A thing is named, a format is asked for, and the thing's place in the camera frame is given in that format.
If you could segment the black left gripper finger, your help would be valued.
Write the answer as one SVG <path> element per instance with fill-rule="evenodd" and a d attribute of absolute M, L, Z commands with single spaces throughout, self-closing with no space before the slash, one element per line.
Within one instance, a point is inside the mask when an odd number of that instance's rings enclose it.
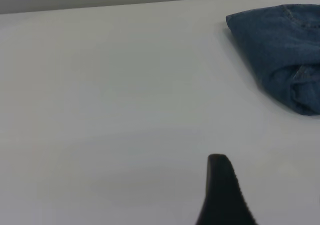
<path fill-rule="evenodd" d="M 224 154 L 207 159 L 205 199 L 197 225 L 256 225 L 231 161 Z"/>

